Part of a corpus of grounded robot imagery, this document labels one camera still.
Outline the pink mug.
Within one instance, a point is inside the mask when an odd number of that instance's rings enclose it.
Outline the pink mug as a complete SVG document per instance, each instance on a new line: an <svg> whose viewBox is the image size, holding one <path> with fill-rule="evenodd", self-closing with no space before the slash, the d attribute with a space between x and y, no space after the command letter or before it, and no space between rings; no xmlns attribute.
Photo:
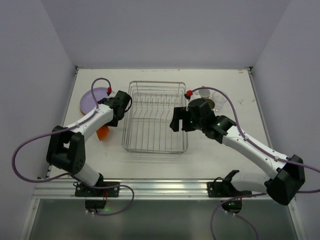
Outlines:
<svg viewBox="0 0 320 240"><path fill-rule="evenodd" d="M215 108L215 102L212 99L204 98L204 101L209 105L211 110L213 110Z"/></svg>

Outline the clear glass cup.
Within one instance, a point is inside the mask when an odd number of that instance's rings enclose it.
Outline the clear glass cup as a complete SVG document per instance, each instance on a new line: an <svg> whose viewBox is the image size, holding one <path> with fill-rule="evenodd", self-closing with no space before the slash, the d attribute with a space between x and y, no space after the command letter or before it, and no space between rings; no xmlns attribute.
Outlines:
<svg viewBox="0 0 320 240"><path fill-rule="evenodd" d="M217 91L214 91L214 92L212 93L212 100L213 100L213 102L214 102L214 104L215 104L214 110L215 110L216 112L219 111L219 110L221 110L222 107L223 107L223 105L224 105L224 103L226 102L225 97L224 97L221 93L219 93L219 92L217 92Z"/></svg>

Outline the white brown cup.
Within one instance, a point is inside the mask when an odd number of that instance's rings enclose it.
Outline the white brown cup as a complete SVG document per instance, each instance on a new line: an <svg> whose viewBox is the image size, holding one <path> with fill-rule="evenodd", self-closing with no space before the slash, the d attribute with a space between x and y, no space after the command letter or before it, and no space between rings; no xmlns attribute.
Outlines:
<svg viewBox="0 0 320 240"><path fill-rule="evenodd" d="M211 96L211 92L209 89L199 89L198 94L203 99L208 99Z"/></svg>

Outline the purple plate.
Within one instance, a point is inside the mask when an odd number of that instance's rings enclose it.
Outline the purple plate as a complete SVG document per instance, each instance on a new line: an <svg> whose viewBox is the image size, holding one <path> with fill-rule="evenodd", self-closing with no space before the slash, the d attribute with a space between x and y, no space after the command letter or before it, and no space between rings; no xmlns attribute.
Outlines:
<svg viewBox="0 0 320 240"><path fill-rule="evenodd" d="M104 98L108 98L107 87L95 87L93 89L94 96L97 101L100 101ZM86 92L79 102L79 109L83 115L88 114L96 106L94 98L92 96L91 90Z"/></svg>

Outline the orange bowl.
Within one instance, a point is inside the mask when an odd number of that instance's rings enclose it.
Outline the orange bowl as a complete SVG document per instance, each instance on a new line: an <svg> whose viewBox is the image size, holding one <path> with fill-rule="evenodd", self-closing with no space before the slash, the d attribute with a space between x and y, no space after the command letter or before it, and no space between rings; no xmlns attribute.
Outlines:
<svg viewBox="0 0 320 240"><path fill-rule="evenodd" d="M103 125L101 126L97 131L96 131L96 134L97 134L97 137L99 139L99 141L103 141L106 139L106 137L109 135L109 127L107 125Z"/></svg>

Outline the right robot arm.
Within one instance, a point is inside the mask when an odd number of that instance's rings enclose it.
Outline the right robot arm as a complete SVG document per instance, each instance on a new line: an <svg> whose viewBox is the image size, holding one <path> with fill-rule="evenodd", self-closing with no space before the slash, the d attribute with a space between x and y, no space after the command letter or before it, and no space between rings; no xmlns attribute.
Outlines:
<svg viewBox="0 0 320 240"><path fill-rule="evenodd" d="M228 190L264 193L286 206L305 183L304 162L299 156L289 157L242 134L235 121L225 115L215 115L202 98L191 100L186 107L175 107L169 127L174 132L199 130L207 138L237 151L262 169L262 174L230 172L223 179Z"/></svg>

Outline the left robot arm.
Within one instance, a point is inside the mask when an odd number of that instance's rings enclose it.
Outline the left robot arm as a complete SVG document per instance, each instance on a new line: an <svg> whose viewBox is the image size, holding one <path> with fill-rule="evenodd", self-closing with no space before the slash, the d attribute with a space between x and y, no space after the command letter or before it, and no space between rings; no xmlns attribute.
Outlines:
<svg viewBox="0 0 320 240"><path fill-rule="evenodd" d="M86 141L103 126L117 127L132 103L132 97L119 90L114 97L103 98L78 121L52 130L46 161L74 176L77 180L96 186L101 174L86 163Z"/></svg>

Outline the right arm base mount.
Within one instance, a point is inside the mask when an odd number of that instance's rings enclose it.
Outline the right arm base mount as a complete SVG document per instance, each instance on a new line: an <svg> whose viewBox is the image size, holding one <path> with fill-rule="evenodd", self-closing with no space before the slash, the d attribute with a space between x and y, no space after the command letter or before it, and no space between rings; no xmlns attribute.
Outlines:
<svg viewBox="0 0 320 240"><path fill-rule="evenodd" d="M217 177L213 181L206 183L207 194L209 198L233 198L252 194L251 191L239 191L231 184L233 177L239 173L239 170L232 170L226 177ZM222 204L222 208L231 214L238 214L242 209L242 200L237 198L230 202Z"/></svg>

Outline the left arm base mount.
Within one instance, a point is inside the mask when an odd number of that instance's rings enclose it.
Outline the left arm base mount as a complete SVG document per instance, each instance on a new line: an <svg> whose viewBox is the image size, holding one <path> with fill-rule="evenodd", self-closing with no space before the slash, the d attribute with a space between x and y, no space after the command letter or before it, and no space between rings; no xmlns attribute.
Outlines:
<svg viewBox="0 0 320 240"><path fill-rule="evenodd" d="M119 196L119 184L116 181L101 181L97 184L99 188L92 188L80 182L74 182L74 195L78 198L86 198L84 206L87 211L99 213L105 208L108 198Z"/></svg>

